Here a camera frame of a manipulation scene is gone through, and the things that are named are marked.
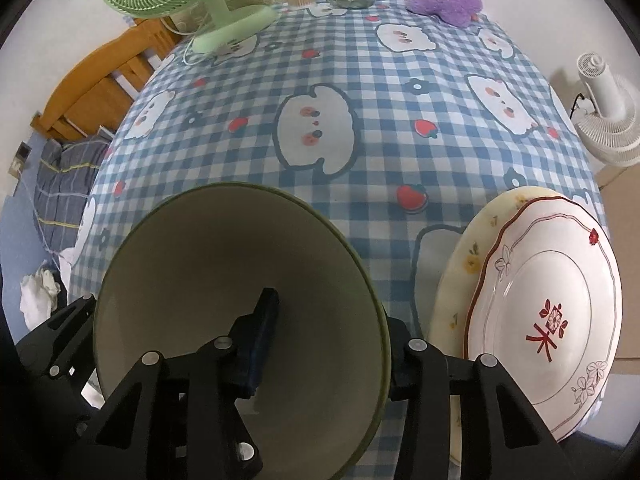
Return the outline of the white red-pattern plate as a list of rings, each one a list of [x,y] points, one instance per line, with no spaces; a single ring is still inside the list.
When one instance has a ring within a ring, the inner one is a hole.
[[[562,440],[598,402],[621,327],[620,271],[605,230],[582,205],[539,197],[489,249],[464,355],[494,356]]]

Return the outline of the blue floral bowl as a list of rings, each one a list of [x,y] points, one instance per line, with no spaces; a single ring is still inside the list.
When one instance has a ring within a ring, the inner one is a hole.
[[[297,198],[239,182],[171,197],[126,237],[104,275],[93,345],[105,394],[145,354],[173,358],[226,336],[278,293],[262,383],[240,413],[266,479],[338,479],[378,430],[390,335],[356,252]]]

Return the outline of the blue checkered tablecloth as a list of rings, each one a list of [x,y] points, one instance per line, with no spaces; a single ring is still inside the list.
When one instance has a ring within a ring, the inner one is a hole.
[[[540,186],[602,219],[587,152],[551,84],[488,18],[457,28],[401,0],[283,11],[211,58],[175,48],[119,126],[72,252],[97,292],[126,235],[178,193],[275,186],[347,238],[391,314],[421,330],[420,236],[460,232],[498,195]]]

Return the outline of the crumpled white tissue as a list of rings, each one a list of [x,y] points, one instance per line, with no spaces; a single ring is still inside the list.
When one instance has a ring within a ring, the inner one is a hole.
[[[61,290],[54,273],[46,266],[40,266],[34,274],[22,278],[20,311],[30,332],[46,322],[58,308]]]

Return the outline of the white clip fan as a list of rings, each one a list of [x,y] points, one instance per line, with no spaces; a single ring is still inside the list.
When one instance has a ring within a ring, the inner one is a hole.
[[[594,111],[575,122],[589,153],[608,166],[630,167],[639,162],[639,89],[616,76],[600,54],[577,59],[577,70]]]

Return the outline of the dark plaid pillow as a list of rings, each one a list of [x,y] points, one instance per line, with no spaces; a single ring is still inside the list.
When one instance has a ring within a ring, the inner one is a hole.
[[[52,254],[75,244],[82,214],[111,141],[103,136],[47,140],[34,191],[35,222]]]

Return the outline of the wall power socket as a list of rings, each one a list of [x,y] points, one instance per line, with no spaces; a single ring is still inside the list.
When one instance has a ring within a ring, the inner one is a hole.
[[[22,142],[20,146],[17,148],[14,157],[12,159],[11,165],[9,166],[9,174],[17,180],[21,179],[21,175],[26,166],[27,159],[29,158],[29,154],[32,151],[32,148]]]

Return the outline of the large cream floral plate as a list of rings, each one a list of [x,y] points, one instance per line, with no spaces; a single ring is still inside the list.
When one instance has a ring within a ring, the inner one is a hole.
[[[539,186],[506,191],[485,205],[462,231],[433,226],[420,236],[414,304],[422,335],[443,354],[464,356],[472,297],[500,229],[530,200],[555,194]]]

